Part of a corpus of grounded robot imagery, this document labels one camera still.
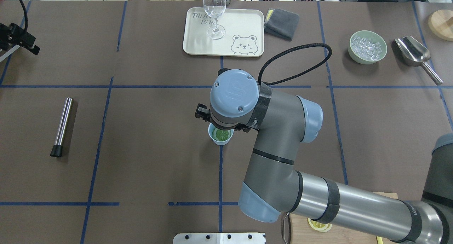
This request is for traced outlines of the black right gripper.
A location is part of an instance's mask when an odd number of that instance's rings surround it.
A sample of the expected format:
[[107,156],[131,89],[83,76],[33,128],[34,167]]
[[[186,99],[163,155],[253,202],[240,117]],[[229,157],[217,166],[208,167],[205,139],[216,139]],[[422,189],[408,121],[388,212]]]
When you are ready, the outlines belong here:
[[216,120],[214,116],[211,115],[211,111],[204,104],[197,104],[195,110],[195,118],[200,118],[205,122],[212,123],[215,128],[220,130],[237,130],[248,133],[251,128],[242,123],[227,124],[223,123],[220,120]]

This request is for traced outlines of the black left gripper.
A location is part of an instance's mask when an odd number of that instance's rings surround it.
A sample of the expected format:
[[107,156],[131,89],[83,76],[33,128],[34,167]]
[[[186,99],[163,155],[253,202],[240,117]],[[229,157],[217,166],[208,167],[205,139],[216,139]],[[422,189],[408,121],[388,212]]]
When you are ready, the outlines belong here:
[[40,48],[35,45],[35,36],[31,35],[19,25],[0,24],[0,49],[8,50],[11,45],[24,47],[33,54],[39,54]]

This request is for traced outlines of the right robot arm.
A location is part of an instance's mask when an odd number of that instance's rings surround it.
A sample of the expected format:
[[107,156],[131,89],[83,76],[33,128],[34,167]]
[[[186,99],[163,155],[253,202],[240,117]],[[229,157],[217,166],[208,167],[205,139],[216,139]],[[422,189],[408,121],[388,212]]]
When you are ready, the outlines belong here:
[[261,222],[293,213],[398,244],[452,243],[452,134],[440,136],[420,201],[405,202],[294,170],[301,143],[322,127],[319,104],[274,91],[241,69],[220,69],[196,118],[221,130],[257,130],[238,205]]

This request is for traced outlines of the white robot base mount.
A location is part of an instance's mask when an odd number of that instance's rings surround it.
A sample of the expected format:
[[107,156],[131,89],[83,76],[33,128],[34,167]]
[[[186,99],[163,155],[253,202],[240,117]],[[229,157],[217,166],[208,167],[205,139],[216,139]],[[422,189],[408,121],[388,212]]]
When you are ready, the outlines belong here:
[[173,244],[266,244],[265,233],[181,233]]

